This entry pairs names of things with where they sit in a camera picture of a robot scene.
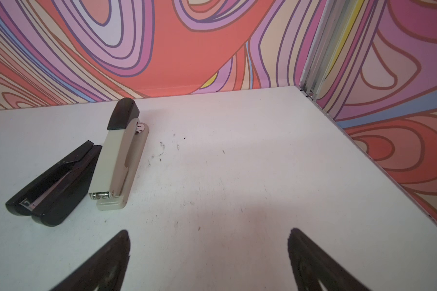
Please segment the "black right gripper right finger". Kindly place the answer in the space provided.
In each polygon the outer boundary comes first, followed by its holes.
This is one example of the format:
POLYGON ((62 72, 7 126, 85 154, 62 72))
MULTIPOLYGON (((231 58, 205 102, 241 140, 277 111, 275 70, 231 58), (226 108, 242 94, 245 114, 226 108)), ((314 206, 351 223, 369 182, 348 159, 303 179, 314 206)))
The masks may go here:
POLYGON ((287 245, 299 291, 368 290, 300 229, 291 230, 287 245))

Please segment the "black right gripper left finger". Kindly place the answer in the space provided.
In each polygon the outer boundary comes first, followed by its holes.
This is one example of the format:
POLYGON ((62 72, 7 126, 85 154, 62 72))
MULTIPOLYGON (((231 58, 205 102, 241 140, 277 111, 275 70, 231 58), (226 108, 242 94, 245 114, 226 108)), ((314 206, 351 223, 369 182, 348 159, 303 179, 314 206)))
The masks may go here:
POLYGON ((129 233, 121 230, 53 290, 119 291, 130 259, 130 249, 129 233))

